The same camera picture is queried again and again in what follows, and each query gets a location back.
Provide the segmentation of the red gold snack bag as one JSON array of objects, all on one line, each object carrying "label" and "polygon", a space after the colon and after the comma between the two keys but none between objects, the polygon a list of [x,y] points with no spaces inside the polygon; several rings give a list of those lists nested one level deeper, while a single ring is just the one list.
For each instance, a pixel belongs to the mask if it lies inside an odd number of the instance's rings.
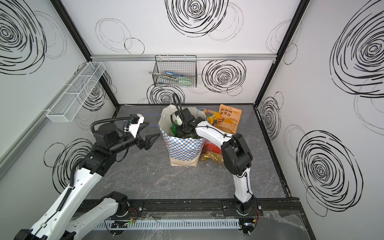
[{"label": "red gold snack bag", "polygon": [[213,162],[224,165],[224,159],[221,148],[214,145],[212,142],[205,140],[203,145],[201,161],[212,160]]}]

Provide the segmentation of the yellow snack bag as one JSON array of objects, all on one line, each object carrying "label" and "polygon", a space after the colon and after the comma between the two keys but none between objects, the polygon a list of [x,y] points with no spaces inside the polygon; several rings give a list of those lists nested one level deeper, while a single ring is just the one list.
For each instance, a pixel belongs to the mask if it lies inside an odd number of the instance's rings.
[{"label": "yellow snack bag", "polygon": [[220,119],[221,114],[212,110],[205,110],[207,121],[214,126]]}]

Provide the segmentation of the orange potato chip bag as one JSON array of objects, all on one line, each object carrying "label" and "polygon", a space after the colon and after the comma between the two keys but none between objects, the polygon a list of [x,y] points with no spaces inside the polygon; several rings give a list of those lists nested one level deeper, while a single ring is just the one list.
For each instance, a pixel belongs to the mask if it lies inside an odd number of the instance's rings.
[{"label": "orange potato chip bag", "polygon": [[226,133],[235,134],[241,119],[242,110],[221,104],[219,114],[220,118],[214,126]]}]

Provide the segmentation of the green snack bag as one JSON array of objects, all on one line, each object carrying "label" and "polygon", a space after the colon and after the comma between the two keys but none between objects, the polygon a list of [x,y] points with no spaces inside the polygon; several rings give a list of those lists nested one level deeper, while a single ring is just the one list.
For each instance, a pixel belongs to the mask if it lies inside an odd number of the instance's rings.
[{"label": "green snack bag", "polygon": [[183,128],[183,126],[178,125],[171,125],[170,130],[174,137],[181,138],[181,139],[200,139],[196,134],[192,132],[186,132]]}]

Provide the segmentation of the blue checkered paper bag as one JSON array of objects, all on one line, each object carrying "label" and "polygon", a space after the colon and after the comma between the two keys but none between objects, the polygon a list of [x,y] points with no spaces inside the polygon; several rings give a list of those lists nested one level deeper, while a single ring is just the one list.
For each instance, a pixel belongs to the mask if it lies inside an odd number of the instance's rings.
[{"label": "blue checkered paper bag", "polygon": [[177,111],[176,106],[168,105],[163,108],[157,127],[160,129],[165,145],[169,153],[170,164],[173,167],[195,167],[198,165],[203,146],[204,138],[178,138],[172,131],[173,121],[171,115]]}]

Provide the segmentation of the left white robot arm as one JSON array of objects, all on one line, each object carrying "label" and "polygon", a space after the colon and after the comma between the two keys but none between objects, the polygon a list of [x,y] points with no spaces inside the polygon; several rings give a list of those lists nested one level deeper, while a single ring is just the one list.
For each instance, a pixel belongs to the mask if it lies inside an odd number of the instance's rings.
[{"label": "left white robot arm", "polygon": [[92,188],[116,163],[117,154],[128,153],[137,146],[149,150],[160,134],[142,139],[140,131],[149,123],[141,114],[95,121],[91,132],[96,139],[90,152],[75,161],[70,170],[69,184],[49,210],[30,229],[20,230],[16,240],[81,240],[109,217],[124,217],[133,211],[126,195],[112,192],[91,210],[77,219],[74,214]]}]

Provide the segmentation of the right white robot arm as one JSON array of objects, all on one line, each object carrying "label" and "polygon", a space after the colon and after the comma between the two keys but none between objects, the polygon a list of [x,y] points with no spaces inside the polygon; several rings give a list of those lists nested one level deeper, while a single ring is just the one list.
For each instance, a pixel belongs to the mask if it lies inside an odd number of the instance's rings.
[{"label": "right white robot arm", "polygon": [[247,215],[257,200],[250,183],[253,155],[244,137],[219,130],[204,118],[194,117],[187,108],[177,110],[170,119],[179,133],[204,138],[221,149],[224,165],[234,178],[236,209],[240,215]]}]

